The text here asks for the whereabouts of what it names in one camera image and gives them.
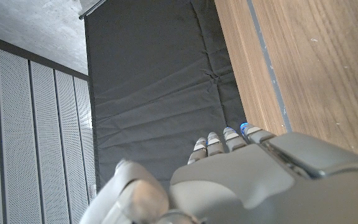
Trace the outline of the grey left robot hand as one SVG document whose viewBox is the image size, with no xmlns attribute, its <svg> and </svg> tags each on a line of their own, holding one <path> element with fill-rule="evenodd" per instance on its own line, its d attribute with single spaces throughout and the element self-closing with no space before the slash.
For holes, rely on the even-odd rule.
<svg viewBox="0 0 358 224">
<path fill-rule="evenodd" d="M 168 190 L 121 160 L 82 223 L 358 223 L 358 155 L 243 123 L 197 140 Z"/>
</svg>

